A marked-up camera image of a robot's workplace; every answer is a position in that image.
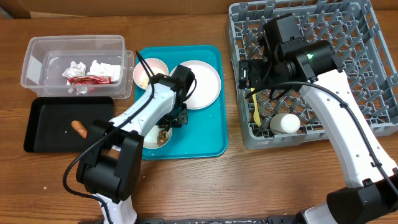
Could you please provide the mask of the brown food scrap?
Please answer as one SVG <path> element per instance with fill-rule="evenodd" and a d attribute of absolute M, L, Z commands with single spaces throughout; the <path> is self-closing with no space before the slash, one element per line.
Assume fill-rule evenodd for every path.
<path fill-rule="evenodd" d="M 168 132 L 164 129 L 159 131 L 158 136 L 157 136 L 157 145 L 158 146 L 163 146 L 167 142 L 167 140 L 168 140 L 167 134 L 168 134 Z"/>

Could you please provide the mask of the white bowl with food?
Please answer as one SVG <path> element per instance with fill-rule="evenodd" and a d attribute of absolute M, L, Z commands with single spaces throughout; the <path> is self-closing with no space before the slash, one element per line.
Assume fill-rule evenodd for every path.
<path fill-rule="evenodd" d="M 158 149 L 160 147 L 165 146 L 169 142 L 170 138 L 172 137 L 172 133 L 173 133 L 173 129 L 172 128 L 170 128 L 168 131 L 166 129 L 164 129 L 164 130 L 166 130 L 168 132 L 168 134 L 167 134 L 167 138 L 168 138 L 167 142 L 163 146 L 158 146 L 157 145 L 157 136 L 158 136 L 159 131 L 162 130 L 162 129 L 164 129 L 164 128 L 159 128 L 158 126 L 154 126 L 149 131 L 149 133 L 144 138 L 144 147 L 145 148 L 147 148 L 147 149 Z"/>

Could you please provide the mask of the yellow plastic spoon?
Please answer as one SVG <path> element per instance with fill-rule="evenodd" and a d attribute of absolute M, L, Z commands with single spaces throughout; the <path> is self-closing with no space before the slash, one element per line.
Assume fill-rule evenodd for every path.
<path fill-rule="evenodd" d="M 258 105 L 257 105 L 257 97 L 256 97 L 255 93 L 252 95 L 252 100 L 253 100 L 253 104 L 254 104 L 254 112 L 253 112 L 252 117 L 253 117 L 253 120 L 256 123 L 256 125 L 258 127 L 260 127 L 261 126 L 261 117 L 259 114 Z"/>

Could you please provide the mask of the white bowl with residue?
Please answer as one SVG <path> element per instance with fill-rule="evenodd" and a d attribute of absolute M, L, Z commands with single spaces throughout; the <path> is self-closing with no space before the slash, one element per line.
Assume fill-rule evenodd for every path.
<path fill-rule="evenodd" d="M 156 75 L 158 73 L 161 73 L 163 75 L 168 75 L 169 70 L 166 64 L 161 61 L 160 59 L 157 58 L 146 58 L 145 61 L 147 62 L 149 68 L 152 70 L 152 73 L 150 72 L 149 69 L 148 72 L 152 75 Z M 144 70 L 144 67 L 142 66 L 141 63 L 138 63 L 133 71 L 133 79 L 134 83 L 139 87 L 142 88 L 143 90 L 146 90 L 149 84 L 149 78 L 147 76 L 146 71 Z"/>

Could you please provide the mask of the white plastic cup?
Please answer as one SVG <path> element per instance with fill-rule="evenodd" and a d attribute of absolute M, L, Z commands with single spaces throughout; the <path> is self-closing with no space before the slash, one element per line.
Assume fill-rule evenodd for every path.
<path fill-rule="evenodd" d="M 277 114 L 270 122 L 270 129 L 274 134 L 296 133 L 299 128 L 299 117 L 291 113 Z"/>

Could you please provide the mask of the red foil wrapper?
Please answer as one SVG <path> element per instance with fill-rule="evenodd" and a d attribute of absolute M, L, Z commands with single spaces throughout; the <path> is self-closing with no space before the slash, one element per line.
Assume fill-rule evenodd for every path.
<path fill-rule="evenodd" d="M 112 84 L 111 77 L 108 76 L 80 76 L 68 78 L 69 85 L 104 85 Z"/>

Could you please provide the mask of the orange carrot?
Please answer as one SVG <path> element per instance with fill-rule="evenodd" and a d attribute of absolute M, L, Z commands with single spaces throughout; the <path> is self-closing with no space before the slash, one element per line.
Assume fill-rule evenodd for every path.
<path fill-rule="evenodd" d="M 72 123 L 71 123 L 71 125 L 72 125 L 72 128 L 73 128 L 81 137 L 83 137 L 84 139 L 86 138 L 88 131 L 87 131 L 87 129 L 84 127 L 84 125 L 83 125 L 80 121 L 73 120 Z"/>

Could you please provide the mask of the white napkin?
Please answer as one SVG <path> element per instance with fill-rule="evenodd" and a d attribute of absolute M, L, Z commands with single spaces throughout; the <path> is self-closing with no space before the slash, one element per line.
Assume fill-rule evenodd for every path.
<path fill-rule="evenodd" d="M 67 78 L 67 85 L 69 93 L 76 93 L 77 95 L 85 94 L 95 90 L 95 87 L 87 87 L 87 85 L 69 85 L 68 78 L 80 76 L 108 76 L 111 77 L 112 84 L 117 83 L 121 77 L 121 66 L 112 65 L 108 63 L 98 63 L 93 60 L 89 71 L 86 71 L 86 65 L 82 62 L 76 63 L 72 61 L 70 66 L 62 73 L 63 77 Z"/>

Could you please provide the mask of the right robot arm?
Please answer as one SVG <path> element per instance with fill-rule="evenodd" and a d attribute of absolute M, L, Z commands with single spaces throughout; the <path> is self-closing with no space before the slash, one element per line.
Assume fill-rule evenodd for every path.
<path fill-rule="evenodd" d="M 328 41 L 278 44 L 270 58 L 240 61 L 238 77 L 253 94 L 299 92 L 338 156 L 345 187 L 299 212 L 296 223 L 366 223 L 397 210 L 397 164 L 371 131 Z"/>

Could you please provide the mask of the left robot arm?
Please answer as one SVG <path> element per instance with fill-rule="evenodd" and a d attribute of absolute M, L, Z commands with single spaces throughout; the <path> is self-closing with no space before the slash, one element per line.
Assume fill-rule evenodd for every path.
<path fill-rule="evenodd" d="M 104 223 L 136 223 L 131 194 L 141 169 L 144 137 L 154 127 L 187 124 L 189 89 L 197 84 L 193 72 L 156 74 L 147 91 L 111 121 L 96 120 L 87 135 L 88 149 L 73 162 L 76 179 L 85 186 L 82 197 L 99 202 Z"/>

